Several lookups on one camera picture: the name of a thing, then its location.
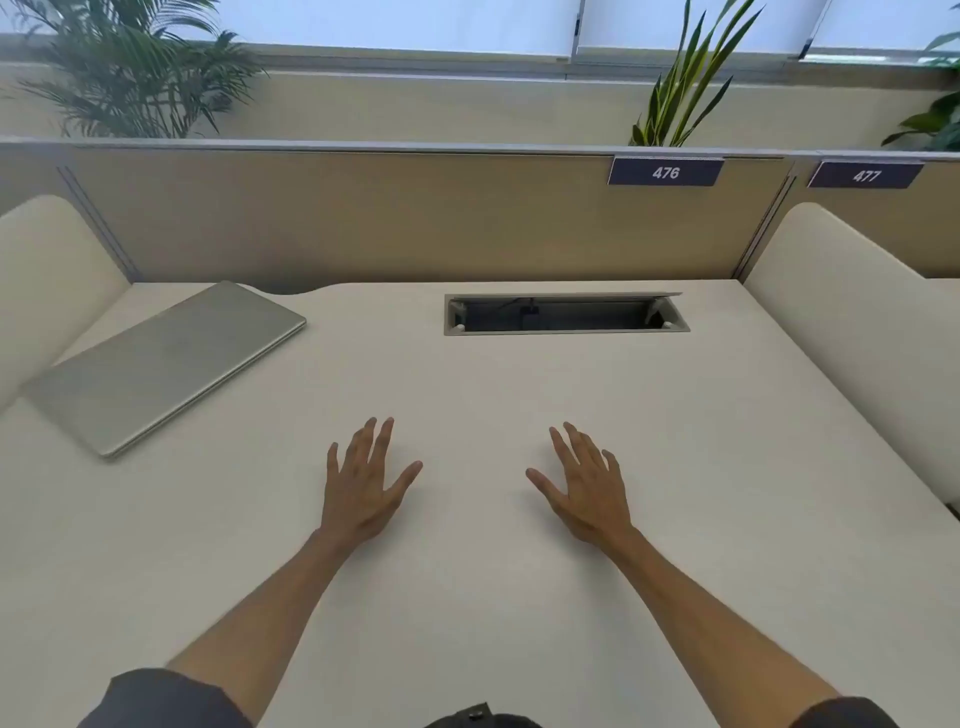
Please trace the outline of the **broad-leaved dark green plant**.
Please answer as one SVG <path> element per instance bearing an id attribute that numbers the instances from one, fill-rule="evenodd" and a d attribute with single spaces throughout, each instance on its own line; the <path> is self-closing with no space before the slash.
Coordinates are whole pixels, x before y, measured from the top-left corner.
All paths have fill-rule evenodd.
<path id="1" fill-rule="evenodd" d="M 960 154 L 960 51 L 941 54 L 931 60 L 930 67 L 949 72 L 951 90 L 897 125 L 897 131 L 886 136 L 881 146 L 888 147 L 910 137 L 925 139 L 922 151 Z"/>

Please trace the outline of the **person's right forearm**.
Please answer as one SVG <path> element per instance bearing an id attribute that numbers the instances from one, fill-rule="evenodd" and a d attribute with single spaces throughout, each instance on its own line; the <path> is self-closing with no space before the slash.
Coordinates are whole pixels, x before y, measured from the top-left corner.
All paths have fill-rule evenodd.
<path id="1" fill-rule="evenodd" d="M 789 728 L 813 706 L 840 698 L 637 528 L 602 531 L 597 545 L 642 599 L 720 728 Z"/>

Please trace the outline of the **white window roller blind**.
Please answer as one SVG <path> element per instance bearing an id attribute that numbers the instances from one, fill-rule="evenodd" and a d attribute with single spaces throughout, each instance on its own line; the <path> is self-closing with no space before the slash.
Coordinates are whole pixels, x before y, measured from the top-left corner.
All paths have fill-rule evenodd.
<path id="1" fill-rule="evenodd" d="M 704 17 L 705 31 L 727 3 L 728 22 L 744 0 L 583 0 L 577 56 L 638 59 L 664 57 L 676 50 L 685 7 L 690 4 L 688 31 Z M 743 18 L 759 18 L 737 47 L 737 53 L 761 58 L 800 54 L 830 0 L 753 0 Z"/>
<path id="2" fill-rule="evenodd" d="M 213 0 L 255 51 L 329 57 L 570 57 L 581 0 Z"/>
<path id="3" fill-rule="evenodd" d="M 960 0 L 826 0 L 804 57 L 960 58 Z"/>

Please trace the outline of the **cream rounded side divider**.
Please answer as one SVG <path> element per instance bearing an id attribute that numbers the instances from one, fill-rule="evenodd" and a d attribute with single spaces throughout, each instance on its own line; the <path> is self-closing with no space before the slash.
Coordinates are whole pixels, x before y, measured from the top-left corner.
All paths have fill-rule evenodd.
<path id="1" fill-rule="evenodd" d="M 0 216 L 0 413 L 131 283 L 67 200 L 40 195 Z"/>
<path id="2" fill-rule="evenodd" d="M 786 213 L 744 286 L 960 514 L 960 296 L 814 202 Z"/>

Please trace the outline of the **person's left forearm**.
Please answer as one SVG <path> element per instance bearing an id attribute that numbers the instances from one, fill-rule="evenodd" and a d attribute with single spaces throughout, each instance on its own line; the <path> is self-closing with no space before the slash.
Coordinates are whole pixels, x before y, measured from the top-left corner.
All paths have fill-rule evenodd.
<path id="1" fill-rule="evenodd" d="M 369 528 L 318 528 L 166 667 L 218 686 L 238 703 L 269 701 L 322 595 L 350 556 L 377 534 Z"/>

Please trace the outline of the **black chest-mounted device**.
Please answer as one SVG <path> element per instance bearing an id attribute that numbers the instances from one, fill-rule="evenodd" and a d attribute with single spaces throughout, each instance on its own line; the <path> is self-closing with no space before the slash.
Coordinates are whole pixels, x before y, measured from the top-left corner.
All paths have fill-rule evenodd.
<path id="1" fill-rule="evenodd" d="M 428 723 L 423 728 L 544 728 L 531 718 L 509 712 L 496 712 L 488 703 L 457 710 Z"/>

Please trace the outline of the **dark grey shirt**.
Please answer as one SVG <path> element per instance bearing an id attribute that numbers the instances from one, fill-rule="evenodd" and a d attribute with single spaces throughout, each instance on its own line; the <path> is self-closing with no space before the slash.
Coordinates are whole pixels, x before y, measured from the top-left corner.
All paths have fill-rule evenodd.
<path id="1" fill-rule="evenodd" d="M 222 688 L 165 668 L 113 677 L 78 728 L 255 728 Z M 832 698 L 807 709 L 789 728 L 900 728 L 868 698 Z"/>

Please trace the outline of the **beige desk partition panel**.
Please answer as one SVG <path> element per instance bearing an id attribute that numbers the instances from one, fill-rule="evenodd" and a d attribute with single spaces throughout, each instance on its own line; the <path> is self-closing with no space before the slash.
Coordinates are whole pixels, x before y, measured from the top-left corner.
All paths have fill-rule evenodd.
<path id="1" fill-rule="evenodd" d="M 616 156 L 722 157 L 713 187 L 610 186 Z M 783 153 L 0 136 L 0 213 L 66 200 L 133 283 L 729 279 Z"/>
<path id="2" fill-rule="evenodd" d="M 810 189 L 826 160 L 920 162 L 903 190 Z M 940 151 L 796 151 L 789 172 L 732 277 L 745 282 L 779 224 L 802 203 L 819 205 L 929 279 L 960 279 L 960 153 Z"/>

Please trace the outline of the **long-leaved yellow-green plant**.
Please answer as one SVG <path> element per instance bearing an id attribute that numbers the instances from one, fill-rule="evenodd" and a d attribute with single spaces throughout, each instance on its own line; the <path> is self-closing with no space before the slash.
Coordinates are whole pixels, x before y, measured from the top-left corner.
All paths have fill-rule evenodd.
<path id="1" fill-rule="evenodd" d="M 722 83 L 704 107 L 701 101 L 729 57 L 762 14 L 756 0 L 726 0 L 714 23 L 702 13 L 694 26 L 691 0 L 685 0 L 674 61 L 657 77 L 646 109 L 630 130 L 631 147 L 679 148 L 719 105 L 733 78 Z"/>

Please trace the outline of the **person's left hand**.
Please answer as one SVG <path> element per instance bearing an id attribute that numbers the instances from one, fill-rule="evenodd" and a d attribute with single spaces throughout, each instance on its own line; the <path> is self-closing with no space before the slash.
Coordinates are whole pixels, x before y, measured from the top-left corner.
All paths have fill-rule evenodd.
<path id="1" fill-rule="evenodd" d="M 360 478 L 352 478 L 352 439 L 344 454 L 339 453 L 341 483 L 337 490 L 323 489 L 318 539 L 332 552 L 346 557 L 380 534 L 397 512 L 387 508 L 384 490 L 387 456 L 392 441 L 394 418 L 378 423 L 368 466 Z"/>

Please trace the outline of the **feathery green palm plant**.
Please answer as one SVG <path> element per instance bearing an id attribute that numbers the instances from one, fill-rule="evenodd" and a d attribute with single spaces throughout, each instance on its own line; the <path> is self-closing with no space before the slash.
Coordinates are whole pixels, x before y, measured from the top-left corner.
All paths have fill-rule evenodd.
<path id="1" fill-rule="evenodd" d="M 17 79 L 66 137 L 185 140 L 253 100 L 264 74 L 219 0 L 6 0 L 22 49 L 49 69 Z"/>

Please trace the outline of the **navy desk number label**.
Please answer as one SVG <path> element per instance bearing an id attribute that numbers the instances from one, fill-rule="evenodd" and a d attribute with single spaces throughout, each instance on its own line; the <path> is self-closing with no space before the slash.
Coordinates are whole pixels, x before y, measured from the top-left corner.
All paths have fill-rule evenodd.
<path id="1" fill-rule="evenodd" d="M 722 156 L 630 156 L 613 158 L 611 187 L 712 188 L 726 163 Z"/>
<path id="2" fill-rule="evenodd" d="M 807 188 L 904 190 L 924 167 L 919 161 L 827 159 L 817 165 Z"/>

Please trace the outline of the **silver closed laptop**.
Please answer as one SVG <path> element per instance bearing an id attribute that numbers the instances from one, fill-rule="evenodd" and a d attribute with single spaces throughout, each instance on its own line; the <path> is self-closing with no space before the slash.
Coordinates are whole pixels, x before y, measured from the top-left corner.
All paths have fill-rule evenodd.
<path id="1" fill-rule="evenodd" d="M 91 454 L 114 459 L 306 324 L 255 291 L 219 282 L 43 371 L 22 392 Z"/>

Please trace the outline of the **person's right hand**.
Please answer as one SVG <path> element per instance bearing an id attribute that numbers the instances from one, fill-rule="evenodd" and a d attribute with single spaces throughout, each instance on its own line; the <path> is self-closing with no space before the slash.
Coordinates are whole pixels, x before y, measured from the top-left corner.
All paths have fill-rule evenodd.
<path id="1" fill-rule="evenodd" d="M 565 489 L 556 486 L 567 495 L 567 514 L 555 514 L 574 537 L 606 555 L 613 554 L 630 540 L 635 531 L 624 479 L 623 492 L 618 492 L 610 479 L 603 449 L 589 437 L 598 450 L 598 475 L 595 480 L 581 480 L 564 427 L 550 427 L 549 436 L 562 470 Z"/>

